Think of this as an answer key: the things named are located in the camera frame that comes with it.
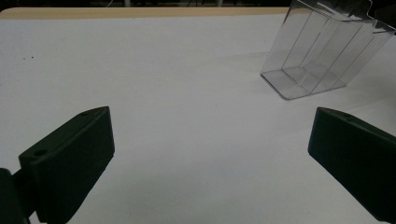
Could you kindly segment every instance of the clear plastic container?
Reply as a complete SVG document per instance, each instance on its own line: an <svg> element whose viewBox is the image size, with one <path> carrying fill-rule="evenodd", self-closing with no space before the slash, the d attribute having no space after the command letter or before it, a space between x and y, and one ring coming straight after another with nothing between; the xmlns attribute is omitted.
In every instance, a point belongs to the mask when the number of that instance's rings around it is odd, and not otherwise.
<svg viewBox="0 0 396 224"><path fill-rule="evenodd" d="M262 77L288 100L345 87L395 33L371 4L293 0Z"/></svg>

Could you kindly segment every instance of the white tabletop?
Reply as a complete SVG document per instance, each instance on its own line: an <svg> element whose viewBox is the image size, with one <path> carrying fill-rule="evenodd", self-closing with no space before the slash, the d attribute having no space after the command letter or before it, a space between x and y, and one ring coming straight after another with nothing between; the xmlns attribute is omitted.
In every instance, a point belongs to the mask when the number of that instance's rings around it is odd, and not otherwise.
<svg viewBox="0 0 396 224"><path fill-rule="evenodd" d="M283 18L0 21L0 166L109 105L116 154L72 224L376 223L307 144L318 106L396 134L396 39L287 102L259 76Z"/></svg>

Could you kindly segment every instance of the wooden table edge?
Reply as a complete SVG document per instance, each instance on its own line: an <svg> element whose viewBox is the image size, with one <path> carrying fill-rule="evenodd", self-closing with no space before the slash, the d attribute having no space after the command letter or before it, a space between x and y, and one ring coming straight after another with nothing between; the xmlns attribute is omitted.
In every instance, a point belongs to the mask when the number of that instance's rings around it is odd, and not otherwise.
<svg viewBox="0 0 396 224"><path fill-rule="evenodd" d="M2 20L205 17L286 14L287 7L14 7Z"/></svg>

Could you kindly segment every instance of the gripper screw hole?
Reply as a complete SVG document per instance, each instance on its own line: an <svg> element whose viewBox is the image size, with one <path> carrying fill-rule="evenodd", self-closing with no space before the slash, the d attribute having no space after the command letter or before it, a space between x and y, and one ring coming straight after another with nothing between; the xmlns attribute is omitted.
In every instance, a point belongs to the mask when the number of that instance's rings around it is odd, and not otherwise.
<svg viewBox="0 0 396 224"><path fill-rule="evenodd" d="M39 149L39 150L37 150L37 151L35 152L35 156L36 156L36 157L40 157L40 156L45 155L46 153L47 153L47 150L46 150L46 149Z"/></svg>

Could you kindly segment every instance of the transparent acrylic box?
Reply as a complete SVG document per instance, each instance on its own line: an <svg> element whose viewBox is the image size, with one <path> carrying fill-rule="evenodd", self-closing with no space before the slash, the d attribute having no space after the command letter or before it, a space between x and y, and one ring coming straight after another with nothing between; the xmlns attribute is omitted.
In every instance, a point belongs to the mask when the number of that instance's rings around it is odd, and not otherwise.
<svg viewBox="0 0 396 224"><path fill-rule="evenodd" d="M395 29L369 0L293 0L262 77L287 100L345 87Z"/></svg>

